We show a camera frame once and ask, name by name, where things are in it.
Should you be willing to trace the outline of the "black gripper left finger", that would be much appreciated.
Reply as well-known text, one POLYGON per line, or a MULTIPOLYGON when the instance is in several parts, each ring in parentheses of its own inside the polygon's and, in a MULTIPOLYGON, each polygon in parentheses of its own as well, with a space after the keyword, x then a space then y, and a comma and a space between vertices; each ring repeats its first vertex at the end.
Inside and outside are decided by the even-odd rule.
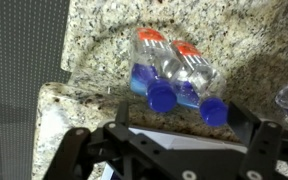
POLYGON ((117 109, 115 122, 125 127, 129 126, 129 104, 127 101, 120 102, 118 109, 117 109))

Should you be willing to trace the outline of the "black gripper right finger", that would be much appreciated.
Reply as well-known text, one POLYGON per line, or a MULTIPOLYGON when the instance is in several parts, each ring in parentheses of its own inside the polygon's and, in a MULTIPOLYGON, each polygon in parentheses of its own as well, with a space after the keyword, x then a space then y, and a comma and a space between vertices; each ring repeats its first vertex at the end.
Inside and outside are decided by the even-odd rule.
POLYGON ((245 146, 249 146, 261 120, 246 107, 231 101, 228 107, 227 124, 239 140, 245 146))

